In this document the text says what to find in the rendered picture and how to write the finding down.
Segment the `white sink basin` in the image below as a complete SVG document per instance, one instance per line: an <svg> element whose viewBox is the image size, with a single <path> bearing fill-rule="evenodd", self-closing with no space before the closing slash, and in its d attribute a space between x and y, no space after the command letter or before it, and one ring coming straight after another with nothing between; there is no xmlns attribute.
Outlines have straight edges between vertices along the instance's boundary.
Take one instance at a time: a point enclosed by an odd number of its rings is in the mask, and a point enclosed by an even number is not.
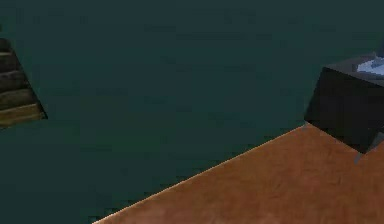
<svg viewBox="0 0 384 224"><path fill-rule="evenodd" d="M384 76L384 42L374 52L374 58L372 60L359 64L357 67L357 71Z"/></svg>

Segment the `black cabinet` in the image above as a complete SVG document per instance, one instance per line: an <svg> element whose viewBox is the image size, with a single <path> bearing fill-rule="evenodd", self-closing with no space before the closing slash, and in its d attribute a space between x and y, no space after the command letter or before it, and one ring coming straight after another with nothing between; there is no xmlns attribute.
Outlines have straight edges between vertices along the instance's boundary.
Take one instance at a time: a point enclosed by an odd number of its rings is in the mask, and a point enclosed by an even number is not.
<svg viewBox="0 0 384 224"><path fill-rule="evenodd" d="M374 52L325 65L304 120L364 155L384 142L384 76L358 72Z"/></svg>

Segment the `brown wooden slatted shelf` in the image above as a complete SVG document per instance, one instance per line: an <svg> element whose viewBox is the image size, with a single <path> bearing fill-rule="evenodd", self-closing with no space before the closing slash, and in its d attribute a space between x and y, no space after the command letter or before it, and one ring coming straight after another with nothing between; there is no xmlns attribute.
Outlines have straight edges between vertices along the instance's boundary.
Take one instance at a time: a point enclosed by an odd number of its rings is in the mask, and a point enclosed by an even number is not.
<svg viewBox="0 0 384 224"><path fill-rule="evenodd" d="M0 38L0 130L47 118L11 42Z"/></svg>

